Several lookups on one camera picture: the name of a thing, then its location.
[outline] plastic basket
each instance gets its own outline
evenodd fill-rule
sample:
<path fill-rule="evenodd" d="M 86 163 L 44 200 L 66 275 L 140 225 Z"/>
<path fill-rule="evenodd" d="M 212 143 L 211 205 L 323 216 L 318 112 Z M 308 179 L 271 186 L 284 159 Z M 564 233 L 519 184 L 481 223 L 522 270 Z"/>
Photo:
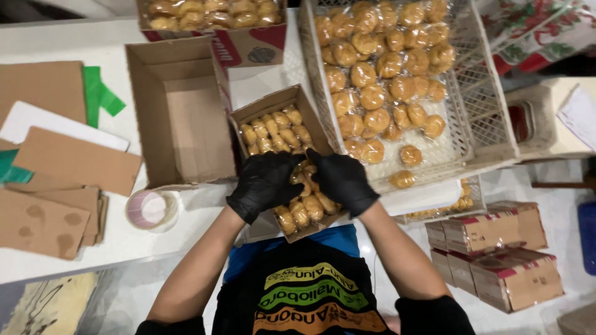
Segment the plastic basket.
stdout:
<path fill-rule="evenodd" d="M 324 79 L 321 50 L 316 34 L 313 33 L 313 15 L 318 7 L 349 5 L 354 2 L 356 1 L 305 0 L 299 13 L 300 37 L 315 107 L 330 145 L 336 152 L 343 154 L 347 151 Z M 512 165 L 519 157 L 501 84 L 475 4 L 469 0 L 455 0 L 451 4 L 447 21 L 451 26 L 449 43 L 458 54 L 453 69 L 441 75 L 449 95 L 445 101 L 445 110 L 450 143 L 446 143 L 437 155 L 433 155 L 433 159 L 415 171 L 418 179 L 414 186 L 478 175 Z M 374 166 L 367 165 L 369 176 L 375 175 L 371 173 Z M 370 182 L 379 193 L 396 191 L 386 182 L 385 177 Z"/>
<path fill-rule="evenodd" d="M 426 222 L 434 222 L 434 221 L 442 221 L 449 218 L 459 218 L 460 216 L 467 216 L 477 213 L 486 212 L 486 203 L 484 202 L 484 198 L 482 196 L 482 188 L 480 186 L 480 176 L 471 176 L 468 178 L 468 186 L 470 186 L 472 192 L 470 193 L 470 198 L 474 200 L 474 205 L 471 208 L 468 208 L 464 211 L 449 211 L 444 212 L 442 215 L 433 215 L 433 216 L 419 216 L 417 218 L 409 218 L 406 215 L 399 215 L 394 216 L 393 218 L 395 221 L 402 225 L 407 225 L 411 223 L 426 223 Z"/>

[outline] black glove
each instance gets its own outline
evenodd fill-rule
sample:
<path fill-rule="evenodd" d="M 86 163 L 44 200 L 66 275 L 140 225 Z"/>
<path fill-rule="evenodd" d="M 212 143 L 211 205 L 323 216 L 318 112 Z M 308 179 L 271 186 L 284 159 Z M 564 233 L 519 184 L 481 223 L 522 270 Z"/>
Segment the black glove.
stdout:
<path fill-rule="evenodd" d="M 264 210 L 289 203 L 304 190 L 304 184 L 290 184 L 290 175 L 305 159 L 304 154 L 290 155 L 285 151 L 250 156 L 238 186 L 226 197 L 228 205 L 246 223 L 252 224 Z"/>
<path fill-rule="evenodd" d="M 364 213 L 380 197 L 368 185 L 364 167 L 356 159 L 340 154 L 323 157 L 313 149 L 306 154 L 317 168 L 312 180 L 329 199 L 349 210 L 352 218 Z"/>

